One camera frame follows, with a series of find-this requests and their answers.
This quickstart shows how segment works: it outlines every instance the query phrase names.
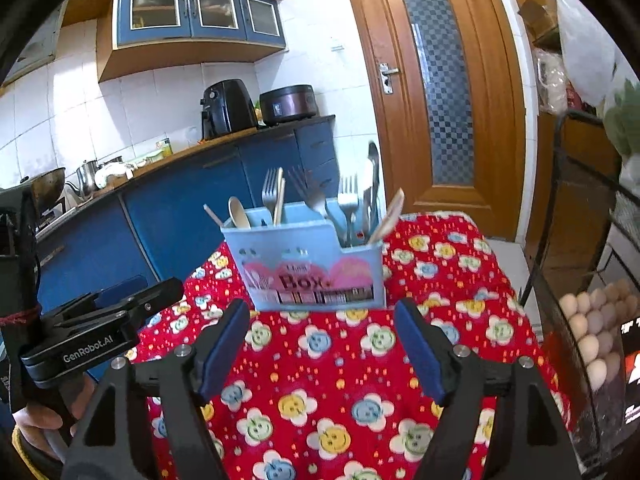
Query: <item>yellow sleeve cuff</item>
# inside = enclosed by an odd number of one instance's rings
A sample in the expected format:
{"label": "yellow sleeve cuff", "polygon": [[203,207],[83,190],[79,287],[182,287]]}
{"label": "yellow sleeve cuff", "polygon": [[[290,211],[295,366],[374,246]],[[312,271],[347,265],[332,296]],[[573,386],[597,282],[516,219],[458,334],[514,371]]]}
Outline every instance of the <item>yellow sleeve cuff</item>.
{"label": "yellow sleeve cuff", "polygon": [[18,428],[18,426],[14,427],[14,432],[12,434],[11,441],[12,441],[12,444],[14,444],[15,450],[20,455],[20,458],[31,470],[31,473],[37,478],[37,480],[48,480],[46,476],[44,476],[40,471],[38,471],[33,466],[33,464],[31,463],[31,460],[29,460],[24,450],[22,449],[22,446],[20,445],[20,428]]}

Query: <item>floor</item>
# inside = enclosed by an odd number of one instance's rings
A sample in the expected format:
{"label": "floor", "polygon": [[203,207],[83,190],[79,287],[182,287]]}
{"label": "floor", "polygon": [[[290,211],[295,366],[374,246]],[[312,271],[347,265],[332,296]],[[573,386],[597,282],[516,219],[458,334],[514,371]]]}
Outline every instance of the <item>floor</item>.
{"label": "floor", "polygon": [[[507,275],[507,278],[511,282],[513,290],[516,291],[516,295],[519,295],[524,290],[527,280],[529,279],[529,267],[527,261],[522,252],[522,247],[519,244],[512,242],[503,242],[501,240],[488,239],[487,242],[491,246],[498,258],[498,264]],[[527,304],[524,305],[524,310],[529,317],[529,321],[533,327],[533,331],[536,333],[538,340],[542,339],[542,327],[540,325],[540,313],[538,311],[538,302],[536,301],[535,293],[533,290],[529,295]]]}

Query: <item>wok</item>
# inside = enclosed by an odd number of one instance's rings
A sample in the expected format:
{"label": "wok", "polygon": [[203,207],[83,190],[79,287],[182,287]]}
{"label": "wok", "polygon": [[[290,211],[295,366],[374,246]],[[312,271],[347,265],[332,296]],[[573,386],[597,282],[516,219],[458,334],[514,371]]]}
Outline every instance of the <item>wok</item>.
{"label": "wok", "polygon": [[31,184],[36,208],[38,213],[42,214],[47,209],[51,209],[60,198],[62,189],[65,187],[65,168],[57,168],[31,178],[26,176],[20,183]]}

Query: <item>metal bolt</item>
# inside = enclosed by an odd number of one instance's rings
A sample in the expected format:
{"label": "metal bolt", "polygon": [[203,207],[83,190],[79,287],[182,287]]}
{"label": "metal bolt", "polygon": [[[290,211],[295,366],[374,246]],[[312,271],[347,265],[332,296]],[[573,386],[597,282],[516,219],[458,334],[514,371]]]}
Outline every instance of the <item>metal bolt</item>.
{"label": "metal bolt", "polygon": [[469,354],[471,354],[471,350],[468,346],[455,345],[453,347],[453,353],[458,357],[469,357]]}
{"label": "metal bolt", "polygon": [[533,359],[528,355],[523,355],[519,357],[518,362],[520,363],[520,366],[522,366],[523,368],[533,368],[533,365],[534,365]]}
{"label": "metal bolt", "polygon": [[191,347],[189,345],[178,345],[174,349],[174,354],[178,357],[187,357],[191,353]]}
{"label": "metal bolt", "polygon": [[124,368],[127,364],[127,359],[124,357],[116,357],[113,361],[111,361],[111,368],[114,370],[120,370]]}

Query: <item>stainless steel kettle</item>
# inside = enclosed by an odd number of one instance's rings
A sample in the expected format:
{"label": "stainless steel kettle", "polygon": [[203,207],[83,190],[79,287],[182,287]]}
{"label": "stainless steel kettle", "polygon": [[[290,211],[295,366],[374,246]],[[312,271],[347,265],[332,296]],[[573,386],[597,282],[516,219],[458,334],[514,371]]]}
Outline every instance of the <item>stainless steel kettle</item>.
{"label": "stainless steel kettle", "polygon": [[98,186],[95,183],[95,172],[98,171],[98,163],[95,160],[85,160],[76,170],[76,176],[78,177],[79,187],[76,187],[71,182],[65,182],[67,186],[71,188],[80,200],[88,200],[91,196],[98,191]]}

